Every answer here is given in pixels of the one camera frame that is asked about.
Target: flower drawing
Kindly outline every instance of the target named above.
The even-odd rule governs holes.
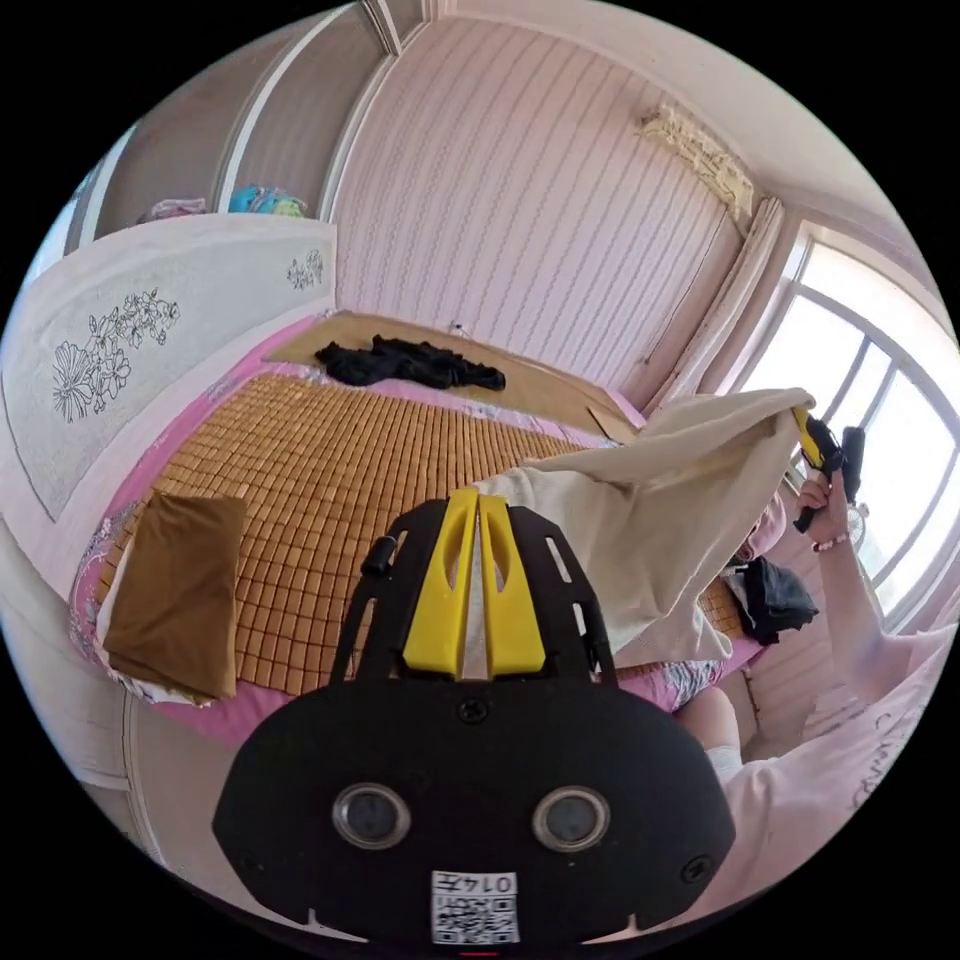
[[[92,365],[86,350],[61,343],[53,354],[53,402],[67,423],[87,415],[93,400]]]
[[[139,350],[144,335],[163,346],[167,331],[180,318],[176,303],[149,293],[131,293],[122,307],[99,319],[91,316],[90,336],[84,346],[64,341],[54,351],[54,406],[67,423],[106,409],[116,400],[130,377],[130,360],[124,347]]]
[[[323,280],[323,257],[320,251],[311,250],[302,264],[294,257],[293,263],[287,268],[287,279],[296,290],[319,285]]]

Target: sticker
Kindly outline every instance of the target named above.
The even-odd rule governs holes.
[[[515,873],[432,874],[433,942],[519,943]]]

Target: bamboo mat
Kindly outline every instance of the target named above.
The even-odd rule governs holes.
[[[497,367],[507,380],[506,388],[501,391],[485,390],[482,387],[454,387],[451,393],[602,436],[605,431],[591,413],[593,408],[600,412],[606,422],[621,424],[623,434],[631,439],[636,435],[635,428],[613,398],[595,384],[488,344],[386,317],[348,312],[335,314],[294,337],[267,359],[320,367],[321,364],[314,354],[331,341],[336,341],[341,347],[356,350],[368,348],[373,342],[374,334],[412,340],[415,343],[428,340],[436,347],[462,353],[467,360],[474,363]]]
[[[297,695],[329,679],[359,566],[399,514],[526,460],[576,449],[454,410],[263,375],[198,428],[153,489],[246,502],[237,674]],[[99,603],[146,499],[106,557]]]

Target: curtain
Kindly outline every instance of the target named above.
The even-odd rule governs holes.
[[[678,397],[697,392],[707,368],[749,303],[780,235],[783,221],[783,204],[776,197],[765,197],[760,201],[740,256],[673,372],[651,401],[651,411]]]

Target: yellow plastic bracket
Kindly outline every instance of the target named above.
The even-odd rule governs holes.
[[[403,648],[403,659],[411,670],[454,678],[460,675],[477,529],[477,496],[474,488],[450,495]],[[454,565],[457,572],[451,586]]]
[[[539,673],[546,655],[527,576],[502,497],[480,497],[480,558],[489,679]],[[503,581],[498,589],[497,570]]]
[[[819,470],[823,466],[823,456],[807,430],[807,420],[810,418],[810,414],[803,407],[794,407],[793,416],[800,428],[800,449],[803,451],[807,463],[815,470]]]

